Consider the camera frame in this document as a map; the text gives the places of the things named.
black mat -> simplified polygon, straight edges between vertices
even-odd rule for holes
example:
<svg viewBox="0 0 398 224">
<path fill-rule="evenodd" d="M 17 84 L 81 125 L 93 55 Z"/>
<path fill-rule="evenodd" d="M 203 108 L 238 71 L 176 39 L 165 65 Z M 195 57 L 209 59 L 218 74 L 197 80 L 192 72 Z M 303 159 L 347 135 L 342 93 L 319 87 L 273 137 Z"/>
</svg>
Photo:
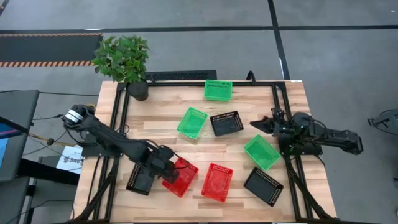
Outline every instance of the black mat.
<svg viewBox="0 0 398 224">
<path fill-rule="evenodd" d="M 89 66 L 103 34 L 0 34 L 0 67 Z"/>
<path fill-rule="evenodd" d="M 147 72 L 147 80 L 216 80 L 216 70 Z"/>
</svg>

green basket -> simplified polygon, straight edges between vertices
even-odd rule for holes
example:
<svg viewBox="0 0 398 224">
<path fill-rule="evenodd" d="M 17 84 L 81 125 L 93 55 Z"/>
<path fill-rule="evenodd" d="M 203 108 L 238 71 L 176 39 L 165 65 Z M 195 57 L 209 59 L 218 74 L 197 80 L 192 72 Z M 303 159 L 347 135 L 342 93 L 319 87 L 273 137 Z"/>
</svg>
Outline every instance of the green basket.
<svg viewBox="0 0 398 224">
<path fill-rule="evenodd" d="M 205 97 L 207 100 L 228 101 L 232 98 L 232 82 L 206 80 Z"/>
<path fill-rule="evenodd" d="M 190 138 L 196 139 L 200 133 L 200 130 L 203 128 L 206 119 L 206 113 L 189 107 L 184 117 L 182 118 L 177 128 L 177 131 Z"/>
<path fill-rule="evenodd" d="M 244 145 L 244 150 L 263 170 L 280 158 L 279 153 L 259 134 Z"/>
</svg>

wooden table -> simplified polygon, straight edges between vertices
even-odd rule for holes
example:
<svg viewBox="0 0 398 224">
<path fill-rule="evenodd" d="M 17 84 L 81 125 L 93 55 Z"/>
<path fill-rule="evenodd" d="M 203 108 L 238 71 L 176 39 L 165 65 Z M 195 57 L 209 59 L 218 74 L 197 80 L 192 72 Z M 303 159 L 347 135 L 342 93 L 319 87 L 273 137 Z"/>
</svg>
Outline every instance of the wooden table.
<svg viewBox="0 0 398 224">
<path fill-rule="evenodd" d="M 303 83 L 286 81 L 286 86 L 292 113 L 297 111 L 310 113 Z M 115 92 L 116 83 L 103 82 L 96 116 L 108 125 L 111 120 Z M 119 105 L 116 127 L 119 127 L 122 104 L 123 101 Z M 237 110 L 244 130 L 216 138 L 208 120 L 198 139 L 190 139 L 177 132 L 177 126 L 190 106 L 208 113 L 209 116 Z M 272 90 L 268 86 L 236 86 L 233 88 L 233 98 L 229 102 L 206 101 L 203 96 L 203 87 L 150 87 L 146 101 L 139 102 L 130 98 L 126 120 L 126 124 L 130 127 L 128 138 L 151 139 L 158 144 L 165 144 L 197 166 L 199 171 L 183 198 L 177 197 L 164 188 L 161 179 L 155 180 L 149 196 L 144 196 L 126 190 L 134 163 L 124 156 L 119 165 L 111 221 L 294 221 L 292 199 L 283 159 L 279 159 L 266 172 L 284 186 L 274 207 L 268 206 L 243 187 L 244 181 L 255 166 L 255 163 L 244 152 L 243 146 L 255 135 L 260 134 L 276 149 L 279 149 L 276 138 L 249 124 L 250 121 L 259 120 L 265 115 L 271 116 L 273 106 Z M 336 212 L 323 164 L 314 156 L 302 156 L 302 160 L 309 191 L 327 213 L 335 216 Z M 74 203 L 76 214 L 80 214 L 86 205 L 95 162 L 96 158 L 84 161 Z M 203 182 L 211 162 L 234 170 L 225 203 L 201 195 Z M 93 193 L 96 192 L 98 186 L 99 173 L 100 171 L 96 175 Z M 302 194 L 298 189 L 297 192 L 301 214 L 305 217 Z M 107 195 L 106 192 L 103 197 L 100 218 L 104 217 Z"/>
</svg>

concrete floor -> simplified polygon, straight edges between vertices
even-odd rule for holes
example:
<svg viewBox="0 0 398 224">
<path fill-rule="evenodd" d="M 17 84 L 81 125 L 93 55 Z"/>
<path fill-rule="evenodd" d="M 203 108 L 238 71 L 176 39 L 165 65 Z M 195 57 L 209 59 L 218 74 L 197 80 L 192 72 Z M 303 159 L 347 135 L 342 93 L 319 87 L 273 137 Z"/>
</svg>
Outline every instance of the concrete floor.
<svg viewBox="0 0 398 224">
<path fill-rule="evenodd" d="M 398 24 L 396 0 L 274 2 L 280 26 Z M 0 30 L 271 24 L 265 0 L 10 0 L 0 17 Z M 282 78 L 273 31 L 140 35 L 152 49 L 149 71 L 216 69 L 219 79 L 243 79 L 253 70 L 257 79 Z M 398 30 L 298 30 L 282 31 L 281 36 L 290 77 L 304 81 L 312 115 L 329 128 L 351 129 L 363 139 L 364 152 L 359 156 L 324 148 L 338 217 L 397 223 L 398 190 L 392 178 L 398 177 L 398 142 L 368 126 L 366 119 L 397 107 Z M 91 81 L 85 83 L 82 77 Z M 0 80 L 0 90 L 96 95 L 104 78 L 91 67 L 2 68 Z M 53 116 L 74 103 L 95 102 L 96 97 L 40 95 L 36 116 Z M 62 133 L 62 125 L 41 121 L 33 131 L 55 138 Z M 37 147 L 29 141 L 25 151 Z M 29 159 L 54 154 L 41 151 Z M 68 203 L 44 207 L 35 213 L 34 223 L 62 222 L 69 214 Z"/>
</svg>

table leg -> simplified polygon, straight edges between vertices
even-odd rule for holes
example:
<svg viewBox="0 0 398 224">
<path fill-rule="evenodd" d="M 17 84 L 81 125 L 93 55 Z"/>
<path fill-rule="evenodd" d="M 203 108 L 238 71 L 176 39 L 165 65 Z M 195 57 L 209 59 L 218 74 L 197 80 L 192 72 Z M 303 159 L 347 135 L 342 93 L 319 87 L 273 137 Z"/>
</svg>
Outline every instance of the table leg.
<svg viewBox="0 0 398 224">
<path fill-rule="evenodd" d="M 43 180 L 51 180 L 63 184 L 77 185 L 80 175 L 46 166 L 38 162 L 21 159 L 19 164 L 18 176 L 27 176 Z"/>
</svg>

